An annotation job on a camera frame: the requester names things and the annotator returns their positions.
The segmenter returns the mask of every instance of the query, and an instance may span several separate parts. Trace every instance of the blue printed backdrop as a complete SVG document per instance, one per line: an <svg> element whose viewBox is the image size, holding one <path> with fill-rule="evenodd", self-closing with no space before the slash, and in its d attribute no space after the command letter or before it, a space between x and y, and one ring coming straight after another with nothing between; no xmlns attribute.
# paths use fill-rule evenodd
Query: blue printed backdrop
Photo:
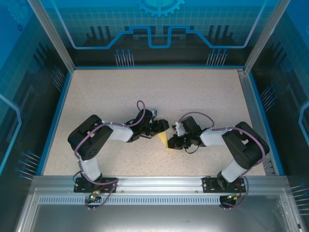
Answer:
<svg viewBox="0 0 309 232"><path fill-rule="evenodd" d="M309 181L308 9L307 0L290 2L253 67L284 171L299 182Z"/></svg>
<svg viewBox="0 0 309 232"><path fill-rule="evenodd" d="M240 65L277 0L42 2L77 65L116 65L121 49L139 65L205 65L212 49Z"/></svg>
<svg viewBox="0 0 309 232"><path fill-rule="evenodd" d="M14 231L36 169L21 152L40 157L68 70L26 0L0 0L0 50L0 225Z"/></svg>

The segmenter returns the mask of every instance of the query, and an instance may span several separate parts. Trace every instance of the yellow object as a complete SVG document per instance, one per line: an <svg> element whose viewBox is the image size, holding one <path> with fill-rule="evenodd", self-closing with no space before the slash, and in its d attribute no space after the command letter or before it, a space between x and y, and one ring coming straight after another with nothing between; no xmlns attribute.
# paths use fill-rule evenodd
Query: yellow object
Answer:
<svg viewBox="0 0 309 232"><path fill-rule="evenodd" d="M159 138L161 139L161 141L163 142L164 146L169 149L169 146L168 146L168 138L166 136L166 132L161 132L158 134Z"/></svg>

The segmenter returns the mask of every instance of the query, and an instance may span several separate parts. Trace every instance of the beige speckled surface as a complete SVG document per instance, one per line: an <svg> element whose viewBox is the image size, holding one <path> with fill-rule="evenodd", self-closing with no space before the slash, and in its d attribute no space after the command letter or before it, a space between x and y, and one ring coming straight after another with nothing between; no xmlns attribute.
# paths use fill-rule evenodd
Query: beige speckled surface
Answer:
<svg viewBox="0 0 309 232"><path fill-rule="evenodd" d="M64 104L44 175L73 175L77 160L68 135L90 115L126 122L135 118L136 101L157 109L158 117L172 125L184 113L201 111L212 117L215 128L251 124L236 70L153 69L75 71ZM207 118L194 115L202 127ZM217 175L231 160L224 146L202 147L188 155L167 150L156 136L133 143L108 141L97 155L103 175L186 176ZM249 174L265 175L262 165Z"/></svg>

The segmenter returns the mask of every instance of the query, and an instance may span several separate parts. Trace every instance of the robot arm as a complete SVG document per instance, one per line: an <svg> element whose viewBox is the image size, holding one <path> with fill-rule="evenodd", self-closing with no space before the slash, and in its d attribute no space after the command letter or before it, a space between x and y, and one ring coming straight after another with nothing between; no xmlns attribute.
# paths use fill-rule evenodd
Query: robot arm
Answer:
<svg viewBox="0 0 309 232"><path fill-rule="evenodd" d="M234 129L226 127L225 129L205 128L202 130L195 120L189 116L172 127L177 134L169 139L169 148L187 149L192 144L201 147L211 145L228 147L234 159L217 175L218 185L223 190L262 158L262 150L259 145L251 137L240 131L245 131L253 136L262 145L265 154L269 152L266 142L246 122L240 122Z"/></svg>
<svg viewBox="0 0 309 232"><path fill-rule="evenodd" d="M142 117L142 111L140 111L137 117L131 121L132 125L140 120ZM143 119L135 126L124 127L121 125L110 124L101 127L91 137L89 137L78 149L78 154L81 157L81 166L84 174L89 177L90 180L100 182L101 172L98 168L98 162L96 155L104 146L107 140L119 140L123 142L133 142L140 137L151 138L156 134L166 131L169 128L169 124L166 120L155 120L157 111L153 109L145 110ZM97 126L107 123L102 121L97 115L90 116L84 121L77 129L75 129L68 137L73 150L77 145Z"/></svg>

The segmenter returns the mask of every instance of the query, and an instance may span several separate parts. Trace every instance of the silver metal plate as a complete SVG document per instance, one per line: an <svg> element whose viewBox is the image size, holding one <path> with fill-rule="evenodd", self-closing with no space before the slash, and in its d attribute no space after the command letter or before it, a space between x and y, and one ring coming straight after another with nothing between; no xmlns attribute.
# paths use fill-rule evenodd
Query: silver metal plate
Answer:
<svg viewBox="0 0 309 232"><path fill-rule="evenodd" d="M87 196L41 196L39 204L84 205ZM111 196L107 205L220 205L219 196Z"/></svg>

